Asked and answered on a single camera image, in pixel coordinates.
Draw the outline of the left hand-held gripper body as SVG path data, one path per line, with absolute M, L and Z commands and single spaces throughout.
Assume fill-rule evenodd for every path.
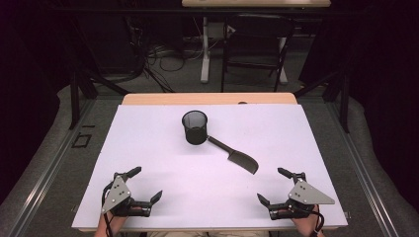
M 152 203 L 134 200 L 126 184 L 127 180 L 123 179 L 123 173 L 114 174 L 114 179 L 105 186 L 101 213 L 110 212 L 113 216 L 149 217 Z

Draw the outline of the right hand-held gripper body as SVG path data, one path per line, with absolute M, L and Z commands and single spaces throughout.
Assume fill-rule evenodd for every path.
M 271 204 L 268 211 L 272 220 L 306 218 L 314 214 L 319 204 L 334 204 L 335 200 L 306 181 L 304 173 L 293 173 L 294 186 L 284 203 Z

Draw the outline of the black spatula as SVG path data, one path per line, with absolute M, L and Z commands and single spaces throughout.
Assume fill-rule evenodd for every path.
M 258 162 L 251 156 L 233 149 L 212 136 L 208 137 L 208 141 L 228 153 L 227 160 L 240 166 L 252 175 L 255 175 L 259 169 Z

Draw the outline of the black mesh pen cup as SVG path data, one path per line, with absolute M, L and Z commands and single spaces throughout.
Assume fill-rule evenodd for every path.
M 192 145 L 203 144 L 208 137 L 208 117 L 201 111 L 189 111 L 182 117 L 186 140 Z

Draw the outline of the person's left hand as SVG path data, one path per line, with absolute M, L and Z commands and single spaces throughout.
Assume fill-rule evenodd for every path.
M 113 216 L 110 212 L 107 213 L 108 219 L 110 221 L 110 227 L 113 234 L 118 233 L 124 224 L 127 221 L 126 216 Z M 100 215 L 96 236 L 105 236 L 106 235 L 107 224 L 104 215 Z

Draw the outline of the person's right hand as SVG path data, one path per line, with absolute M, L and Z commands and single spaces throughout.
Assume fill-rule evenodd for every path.
M 306 237 L 317 228 L 319 217 L 316 214 L 310 214 L 307 218 L 293 218 L 292 222 L 297 231 Z

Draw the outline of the black metal stand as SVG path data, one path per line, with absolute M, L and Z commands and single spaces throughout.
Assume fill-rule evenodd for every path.
M 334 70 L 321 79 L 304 86 L 302 89 L 299 89 L 296 92 L 293 92 L 293 95 L 296 98 L 299 98 L 324 83 L 327 83 L 327 86 L 322 94 L 322 98 L 325 102 L 335 102 L 337 96 L 340 96 L 338 119 L 343 130 L 349 133 L 348 109 L 350 77 L 347 65 L 341 65 L 337 70 Z
M 95 82 L 104 85 L 108 89 L 111 89 L 122 96 L 127 95 L 128 90 L 118 86 L 103 77 L 99 72 L 91 69 L 81 59 L 78 50 L 82 47 L 82 45 L 73 39 L 71 33 L 67 33 L 67 37 L 64 42 L 73 71 L 70 78 L 71 124 L 69 128 L 74 129 L 81 120 L 79 92 L 82 92 L 88 100 L 95 100 L 99 95 L 94 86 Z

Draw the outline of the dark curtain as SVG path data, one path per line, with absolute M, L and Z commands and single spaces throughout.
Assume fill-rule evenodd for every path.
M 52 126 L 67 84 L 41 0 L 0 0 L 0 204 Z
M 347 0 L 374 6 L 371 41 L 351 83 L 365 109 L 375 155 L 402 197 L 419 212 L 419 0 Z

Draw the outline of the black folding chair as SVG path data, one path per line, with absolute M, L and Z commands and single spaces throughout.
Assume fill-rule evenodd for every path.
M 280 85 L 294 20 L 278 15 L 237 14 L 223 24 L 220 91 L 224 91 L 229 68 L 269 70 L 276 73 L 273 91 Z

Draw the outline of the white-legged wooden desk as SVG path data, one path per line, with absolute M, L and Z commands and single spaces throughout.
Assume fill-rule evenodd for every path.
M 188 8 L 327 8 L 330 0 L 182 0 L 182 6 Z M 202 26 L 203 63 L 201 82 L 210 79 L 210 48 L 208 18 L 203 17 Z

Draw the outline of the aluminium floor rail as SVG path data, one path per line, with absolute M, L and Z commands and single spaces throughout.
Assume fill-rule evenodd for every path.
M 376 186 L 374 185 L 365 164 L 362 161 L 361 155 L 351 135 L 341 125 L 338 108 L 333 103 L 326 103 L 326 108 L 332 116 L 334 123 L 337 125 L 337 129 L 344 140 L 345 146 L 349 150 L 350 161 L 353 169 L 375 216 L 377 224 L 380 227 L 383 237 L 400 237 L 389 216 L 387 208 L 384 206 L 382 198 L 377 192 Z
M 57 151 L 4 237 L 84 237 L 72 222 L 93 169 L 95 107 L 94 100 L 87 101 L 75 128 L 59 139 Z

